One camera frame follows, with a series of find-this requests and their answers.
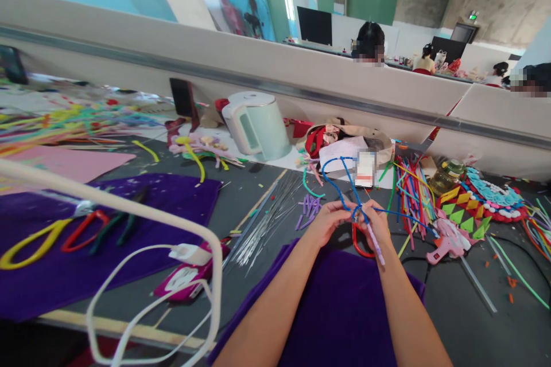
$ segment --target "white cable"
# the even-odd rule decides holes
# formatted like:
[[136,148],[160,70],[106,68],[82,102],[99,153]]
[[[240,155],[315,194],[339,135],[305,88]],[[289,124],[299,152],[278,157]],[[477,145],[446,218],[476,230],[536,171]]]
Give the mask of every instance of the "white cable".
[[195,332],[209,318],[212,311],[209,311],[206,317],[195,327],[195,329],[187,335],[186,338],[184,338],[180,344],[176,348],[174,348],[170,353],[166,354],[165,356],[158,357],[158,358],[129,358],[126,360],[122,359],[122,356],[124,355],[126,345],[128,344],[128,341],[131,337],[131,332],[136,326],[136,324],[139,322],[139,320],[147,314],[149,311],[151,311],[153,308],[158,306],[160,303],[166,301],[169,299],[172,295],[177,294],[178,292],[192,286],[195,284],[201,284],[203,288],[205,288],[205,292],[207,293],[207,298],[209,301],[212,302],[212,296],[211,296],[211,290],[208,288],[208,284],[204,279],[196,280],[189,282],[183,286],[180,286],[178,289],[172,291],[170,294],[164,295],[163,297],[160,297],[155,302],[151,303],[147,307],[145,307],[138,315],[136,315],[132,321],[127,325],[126,329],[123,332],[123,336],[119,340],[119,344],[117,345],[117,350],[115,352],[115,356],[113,359],[105,358],[102,356],[102,354],[99,351],[98,348],[98,342],[96,340],[96,334],[95,334],[95,328],[94,328],[94,310],[95,306],[98,303],[99,297],[105,292],[105,289],[108,287],[108,285],[111,283],[113,278],[117,275],[117,273],[121,270],[121,268],[135,255],[138,255],[141,252],[150,250],[150,249],[157,249],[157,248],[168,248],[172,249],[174,245],[152,245],[150,247],[141,248],[137,251],[134,251],[129,256],[124,258],[121,263],[113,270],[113,272],[109,275],[109,277],[105,280],[105,282],[102,284],[98,292],[94,295],[92,298],[92,301],[90,302],[90,305],[88,306],[88,310],[86,311],[86,325],[87,325],[87,331],[88,331],[88,338],[90,340],[90,348],[92,350],[92,355],[94,356],[94,359],[97,363],[103,364],[103,365],[111,365],[112,367],[119,367],[120,365],[138,365],[138,364],[157,364],[160,362],[163,362],[167,360],[169,357],[174,355],[186,342],[189,340]]
[[[216,235],[214,235],[212,231],[210,231],[209,229],[199,224],[196,224],[195,222],[188,221],[184,218],[177,217],[175,215],[160,211],[150,206],[129,201],[127,199],[115,196],[113,194],[101,191],[99,189],[92,188],[82,183],[75,182],[71,179],[59,176],[57,174],[54,174],[45,170],[33,168],[31,166],[23,165],[17,162],[0,159],[0,174],[5,175],[9,178],[18,179],[20,181],[30,182],[40,186],[45,186],[46,188],[54,189],[54,190],[72,195],[74,197],[79,197],[81,199],[90,200],[99,205],[108,206],[109,208],[120,210],[129,214],[158,221],[166,225],[171,225],[173,227],[183,229],[185,231],[194,233],[202,237],[210,245],[211,251],[212,251],[212,262],[213,262],[212,292],[208,290],[208,286],[206,285],[206,283],[204,284],[201,283],[203,284],[203,287],[205,288],[207,295],[209,295],[209,298],[210,299],[212,298],[211,299],[211,311],[212,311],[211,325],[203,345],[197,351],[197,353],[195,353],[194,356],[191,357],[188,360],[188,362],[186,362],[183,365],[183,367],[193,366],[199,359],[201,359],[206,354],[206,352],[214,343],[216,334],[218,333],[218,327],[220,325],[220,302],[221,302],[221,295],[222,295],[222,248],[220,246],[220,241],[218,240],[218,237],[216,237]],[[146,247],[146,248],[152,249],[152,248],[171,248],[171,247],[172,247],[171,245],[157,245],[155,247]],[[116,270],[119,270],[129,259],[131,259],[134,255],[140,252],[143,252],[144,250],[146,249],[142,248],[141,250],[138,250],[130,254],[127,258],[123,260],[123,262],[121,262],[121,264],[119,264],[119,266],[117,266]],[[110,276],[106,280],[106,283],[111,281],[112,276]],[[192,285],[192,283],[187,284],[183,288]],[[99,298],[98,294],[96,294],[96,296],[94,296],[95,302],[97,302]],[[99,360],[105,360],[105,359],[101,356],[101,354],[99,354],[97,342],[95,342],[95,335],[93,335],[93,332],[94,332],[93,317],[91,316],[91,312],[89,310],[90,310],[90,307],[88,308],[88,311],[86,313],[86,322],[87,322],[87,328],[88,328],[88,335],[91,339],[90,345],[91,345],[92,355],[95,361],[100,362]],[[127,327],[128,331],[125,331],[123,336],[130,335],[131,328],[129,327],[130,327],[130,324]],[[147,362],[147,360],[140,360],[140,362],[144,364],[144,362]]]

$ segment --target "chair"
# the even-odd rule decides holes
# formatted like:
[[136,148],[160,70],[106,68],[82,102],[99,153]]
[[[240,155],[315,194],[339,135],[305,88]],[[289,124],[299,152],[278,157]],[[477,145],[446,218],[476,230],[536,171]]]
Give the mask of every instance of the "chair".
[[420,73],[422,75],[429,75],[429,76],[432,76],[432,73],[430,73],[428,70],[426,69],[415,69],[413,71],[413,73]]

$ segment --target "bottle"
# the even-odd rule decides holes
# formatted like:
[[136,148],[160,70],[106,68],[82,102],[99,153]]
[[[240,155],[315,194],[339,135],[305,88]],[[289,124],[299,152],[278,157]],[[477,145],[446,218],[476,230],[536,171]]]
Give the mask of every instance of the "bottle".
[[462,161],[449,159],[442,162],[436,173],[429,181],[429,186],[436,197],[441,197],[446,192],[451,191],[461,182],[467,167]]

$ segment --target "green triangle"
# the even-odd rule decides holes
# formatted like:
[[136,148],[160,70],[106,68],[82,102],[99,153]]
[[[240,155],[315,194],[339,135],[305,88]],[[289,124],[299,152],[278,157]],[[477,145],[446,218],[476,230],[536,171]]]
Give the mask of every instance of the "green triangle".
[[490,227],[490,221],[492,220],[492,217],[486,217],[482,220],[482,223],[480,224],[481,227]]
[[450,216],[455,208],[455,204],[446,204],[443,205],[440,209],[445,212],[447,216]]
[[463,229],[464,231],[467,231],[468,233],[471,233],[473,231],[473,226],[475,224],[475,219],[473,217],[470,217],[467,221],[463,222],[459,228]]
[[482,225],[480,226],[480,228],[478,229],[478,231],[476,231],[473,235],[472,235],[472,238],[473,239],[482,239],[484,238],[484,235],[486,235],[486,231],[488,229],[483,227]]
[[461,224],[461,218],[463,218],[463,212],[465,212],[464,209],[460,209],[457,212],[452,213],[448,219],[450,221],[455,222],[457,225]]
[[474,233],[472,236],[473,239],[482,239],[484,238],[484,235],[486,235],[486,231],[490,228],[490,221],[492,217],[486,217],[482,220],[482,223],[480,224],[480,227],[478,228],[478,231]]

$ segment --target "black hair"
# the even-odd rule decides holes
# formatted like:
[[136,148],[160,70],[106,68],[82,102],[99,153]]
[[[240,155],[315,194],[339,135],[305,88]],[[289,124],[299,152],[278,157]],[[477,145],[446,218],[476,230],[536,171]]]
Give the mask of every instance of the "black hair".
[[353,58],[379,58],[385,54],[385,33],[377,23],[366,22],[358,32]]
[[430,56],[432,54],[432,44],[426,44],[425,47],[423,47],[423,56],[422,58],[425,58],[426,56]]
[[523,71],[526,83],[533,83],[542,92],[551,92],[551,63],[526,66]]
[[498,73],[498,76],[502,76],[505,74],[505,72],[507,72],[507,70],[509,70],[509,63],[507,62],[501,62],[501,63],[497,63],[495,66],[494,66],[494,70],[497,71]]

